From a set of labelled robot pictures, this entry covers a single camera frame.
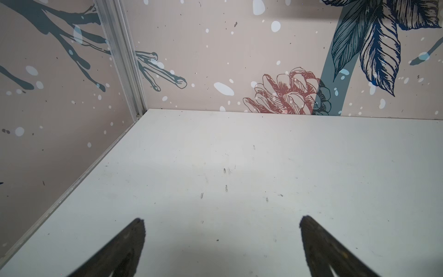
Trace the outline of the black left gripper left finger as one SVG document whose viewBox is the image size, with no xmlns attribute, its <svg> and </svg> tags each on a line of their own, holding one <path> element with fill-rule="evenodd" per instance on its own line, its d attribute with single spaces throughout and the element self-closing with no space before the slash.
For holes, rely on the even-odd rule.
<svg viewBox="0 0 443 277">
<path fill-rule="evenodd" d="M 144 221 L 136 218 L 70 276 L 133 277 L 137 271 L 144 242 Z"/>
</svg>

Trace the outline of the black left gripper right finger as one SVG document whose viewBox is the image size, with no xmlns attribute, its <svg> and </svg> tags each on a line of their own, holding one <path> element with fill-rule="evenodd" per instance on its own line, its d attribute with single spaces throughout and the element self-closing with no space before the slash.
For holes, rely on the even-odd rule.
<svg viewBox="0 0 443 277">
<path fill-rule="evenodd" d="M 309 215 L 301 229 L 306 262 L 313 277 L 376 277 L 378 274 Z"/>
</svg>

